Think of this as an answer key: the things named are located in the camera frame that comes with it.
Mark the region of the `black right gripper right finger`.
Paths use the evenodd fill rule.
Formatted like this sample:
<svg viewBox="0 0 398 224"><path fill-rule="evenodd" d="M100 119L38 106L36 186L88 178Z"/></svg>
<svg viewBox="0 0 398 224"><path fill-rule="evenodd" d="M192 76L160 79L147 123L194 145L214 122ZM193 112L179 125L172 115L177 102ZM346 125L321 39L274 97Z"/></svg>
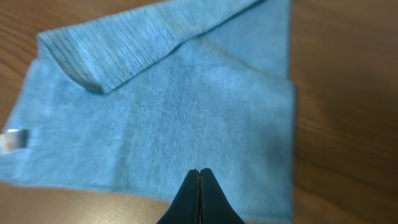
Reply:
<svg viewBox="0 0 398 224"><path fill-rule="evenodd" d="M244 224L223 193L214 173L205 168L201 177L201 222L204 224Z"/></svg>

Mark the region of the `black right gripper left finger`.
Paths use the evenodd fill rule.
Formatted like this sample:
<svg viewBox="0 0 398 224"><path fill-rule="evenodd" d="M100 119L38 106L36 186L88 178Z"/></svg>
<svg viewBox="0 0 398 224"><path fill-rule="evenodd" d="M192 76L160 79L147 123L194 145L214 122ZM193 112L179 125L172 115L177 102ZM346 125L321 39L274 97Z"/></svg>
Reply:
<svg viewBox="0 0 398 224"><path fill-rule="evenodd" d="M169 209L157 224L200 223L199 174L197 170L188 171Z"/></svg>

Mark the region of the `blue microfibre cloth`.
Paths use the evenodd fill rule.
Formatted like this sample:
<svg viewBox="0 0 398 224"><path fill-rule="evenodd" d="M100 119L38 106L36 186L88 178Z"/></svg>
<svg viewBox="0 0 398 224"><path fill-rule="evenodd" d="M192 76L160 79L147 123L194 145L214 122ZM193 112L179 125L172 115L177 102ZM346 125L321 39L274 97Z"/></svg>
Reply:
<svg viewBox="0 0 398 224"><path fill-rule="evenodd" d="M293 216L291 2L166 1L42 32L1 180L170 200L213 171L247 220Z"/></svg>

